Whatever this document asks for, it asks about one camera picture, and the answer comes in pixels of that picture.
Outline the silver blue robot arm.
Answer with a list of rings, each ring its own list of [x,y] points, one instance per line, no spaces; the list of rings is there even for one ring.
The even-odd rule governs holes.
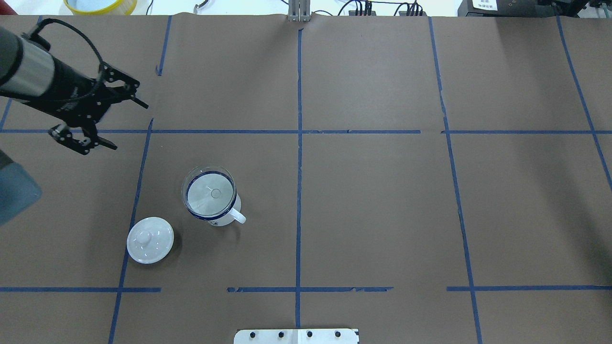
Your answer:
[[[99,136],[97,125],[114,104],[133,101],[147,109],[136,96],[140,82],[105,62],[87,36],[83,39],[98,59],[96,77],[54,57],[40,36],[54,22],[59,20],[44,20],[22,36],[1,29],[1,96],[59,119],[48,135],[72,151],[87,155],[100,146],[116,150],[116,144]]]

